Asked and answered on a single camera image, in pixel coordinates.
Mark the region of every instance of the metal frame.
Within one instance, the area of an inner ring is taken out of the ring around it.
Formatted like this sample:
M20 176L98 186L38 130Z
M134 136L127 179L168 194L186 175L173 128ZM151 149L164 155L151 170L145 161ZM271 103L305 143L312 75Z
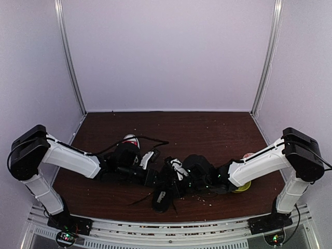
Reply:
M315 235L316 229L307 205L300 206L299 210L300 223L302 228L306 229L311 248L319 249ZM47 226L48 219L43 211L42 207L36 205L32 207L21 249L30 248L34 235L55 238L58 230ZM263 234L251 235L247 223L249 218L251 217L185 223L135 223L92 218L94 222L90 235L80 236L75 245L90 249L246 249L248 239L263 236ZM292 211L292 219L293 225L287 228L294 228L297 225L296 209Z
M58 19L58 23L59 23L60 33L61 33L61 37L62 37L63 49L65 52L68 72L70 74L75 97L79 104L80 110L81 110L82 114L85 115L87 113L87 111L85 109L82 95L79 90L79 86L78 86L78 82L77 82L77 78L76 78L76 74L75 74L75 70L74 70L73 60L72 60L72 56L70 53L68 37L67 37L67 32L66 32L66 27L65 27L65 21L64 21L64 14L63 14L63 9L62 9L62 0L54 0L54 3L55 3L55 8L56 8L56 14L57 14L57 19ZM273 18L272 18L272 25L271 25L271 32L270 32L267 54L266 54L260 82L258 85L256 97L254 100L254 104L253 104L252 110L250 112L254 117L257 115L259 104L263 97L265 85L268 81L270 65L271 65L272 57L273 57L273 54L275 51L276 41L278 39L278 34L279 34L279 29L280 29L282 6L283 6L283 0L275 0L274 13L273 13Z
M271 61L272 57L275 51L276 47L276 41L278 40L278 34L280 30L280 22L281 22L281 12L282 12L282 6L283 6L283 0L275 0L274 5L274 13L273 13L273 19L272 19L272 26L271 26L271 32L270 32L270 39L268 44L268 50L265 57L264 67L263 71L260 77L260 82L257 89L257 94L255 97L254 105L251 110L251 114L256 117L259 104L262 100L262 97L264 96L264 89L268 81L268 76L270 72L271 67Z
M54 0L54 4L56 7L56 14L57 14L57 19L58 19L58 23L59 23L59 28L60 28L61 38L62 38L62 45L63 45L65 57L66 57L68 72L69 72L69 75L71 78L72 86L74 89L75 97L78 102L79 108L80 108L82 114L85 115L87 113L87 111L86 111L84 103L83 103L82 95L79 91L79 86L77 83L73 60L72 60L71 52L69 49L68 37L67 37L66 26L65 26L63 10L62 10L62 0Z

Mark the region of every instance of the cable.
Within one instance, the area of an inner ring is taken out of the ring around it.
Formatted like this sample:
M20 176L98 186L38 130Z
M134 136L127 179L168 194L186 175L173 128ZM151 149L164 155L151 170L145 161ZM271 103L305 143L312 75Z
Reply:
M10 160L11 155L15 152L15 150L16 150L17 148L21 147L21 146L24 145L24 144L28 144L28 143L31 143L31 142L33 142L33 141L36 141L37 139L39 139L39 137L37 137L37 138L35 138L35 139L31 139L31 140L24 141L24 142L20 143L19 145L17 145L16 147L14 147L14 148L11 150L11 152L9 153L8 158L7 158L7 169L8 169L8 171L9 171L10 173L11 173L11 170L10 170L10 166L9 166L9 160Z
M299 210L299 208L297 207L297 204L295 204L295 208L296 208L296 210L297 210L297 213L299 214L299 220L298 220L298 222L297 222L297 225L296 225L296 227L295 227L295 230L293 231L293 233L289 236L289 238L286 240L286 241L284 241L283 243L282 243L282 245L284 245L284 244L286 244L293 236L294 236L294 234L296 233L296 231L297 231L297 229L299 228L299 225L300 225L300 221L301 221L301 214L300 214L300 210Z
M304 144L302 144L302 143L300 143L300 142L296 142L296 141L287 141L287 142L285 142L285 143L296 144L296 145L302 147L303 149L306 149L307 151L313 153L316 157L318 157L323 163L326 164L326 166L328 166L329 168L332 169L332 165L331 165L331 164L329 164L324 158L322 158L320 155L318 155L316 152L314 152L314 151L313 151L311 148L309 148L308 146L306 146L306 145L304 145Z
M108 150L112 149L113 147L117 146L118 144L123 143L123 142L125 142L127 140L130 140L130 139L146 139L146 140L149 140L149 141L158 142L159 144L155 145L151 150L153 150L153 149L155 149L155 148L157 148L159 146L166 145L166 144L170 143L168 141L164 141L164 140L160 140L160 139L152 139L151 137L147 137L147 136L131 136L131 137L128 137L126 139L122 139L122 140L117 141L116 143L114 143L111 146L109 146L109 147L101 150L100 152L87 153L86 155L87 156L97 156L97 155L100 155L100 154L105 153Z

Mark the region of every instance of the black cable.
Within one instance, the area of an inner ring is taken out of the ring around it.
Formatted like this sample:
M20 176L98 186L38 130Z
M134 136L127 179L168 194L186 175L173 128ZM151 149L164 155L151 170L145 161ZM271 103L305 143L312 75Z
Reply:
M24 141L24 142L18 144L17 146L15 146L15 147L11 150L11 152L9 153L8 158L7 158L7 169L8 169L8 171L9 171L10 173L11 173L11 170L10 170L10 166L9 166L9 160L10 160L11 155L15 152L15 150L16 150L17 148L21 147L21 146L24 145L24 144L28 144L28 143L31 143L31 142L33 142L33 141L36 141L37 139L39 139L39 137L36 137L35 139L31 139L31 140Z
M114 143L111 146L109 146L109 147L101 150L100 152L87 153L86 155L87 156L97 156L97 155L100 155L100 154L105 153L108 150L112 149L113 147L117 146L118 144L123 143L125 141L128 141L130 139L146 139L146 140L149 140L149 141L158 142L159 144L155 145L151 150L153 150L153 149L155 149L155 148L157 148L159 146L166 145L166 144L170 143L168 141L164 141L164 140L160 140L160 139L152 139L151 137L147 137L147 136L131 136L131 137L128 137L126 139L122 139L122 140L117 141L116 143Z
M301 222L301 214L300 214L300 210L299 210L299 208L297 207L297 205L295 204L295 208L296 208L296 210L297 210L297 213L299 214L299 220L298 220L298 222L297 222L297 225L296 225L296 227L295 227L295 230L293 231L293 233L289 236L289 238L286 240L286 241L284 241L282 244L284 245L284 244L286 244L293 236L294 236L294 234L296 233L296 231L297 231L297 229L299 228L299 226L300 226L300 222Z
M177 215L177 209L176 209L176 206L175 206L175 204L174 204L174 199L172 200L172 206L173 206L173 209L174 209L174 211L175 211L175 213L176 213L176 215Z
M152 193L153 193L153 192L148 193L147 196L145 196L145 197L139 199L138 201L134 201L133 203L130 203L128 206L135 205L135 204L137 204L137 203L140 203L141 201L146 200L146 199L147 199Z

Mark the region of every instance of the shoe tongue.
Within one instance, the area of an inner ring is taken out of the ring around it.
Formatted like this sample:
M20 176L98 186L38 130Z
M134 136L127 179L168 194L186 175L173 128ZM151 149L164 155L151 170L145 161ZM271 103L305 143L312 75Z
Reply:
M173 191L170 189L156 189L152 199L152 208L158 213L168 210L173 201Z

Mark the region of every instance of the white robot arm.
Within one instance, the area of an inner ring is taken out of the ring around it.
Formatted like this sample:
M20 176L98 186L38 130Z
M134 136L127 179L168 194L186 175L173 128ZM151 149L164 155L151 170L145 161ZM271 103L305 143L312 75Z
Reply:
M267 175L276 170L292 168L286 159L283 150L285 149L284 139L278 139L267 148L242 159L243 162L233 162L229 167L229 181L237 187L254 180L263 175ZM296 177L293 169L283 191L276 200L276 210L281 214L289 214L298 199L303 195L310 182L305 182Z
M147 165L159 154L154 149L148 152L148 157L141 160L138 146L121 143L116 146L114 157L110 159L110 156L87 153L62 143L48 134L44 126L37 125L13 142L7 166L12 176L25 184L31 194L42 203L50 215L50 226L59 229L67 227L74 231L78 226L80 234L89 234L92 221L70 215L64 199L44 179L40 163L57 165L87 178L102 181L104 176L109 178L109 175L113 176L111 181L119 176L135 176L145 186L150 186L156 172L147 169Z

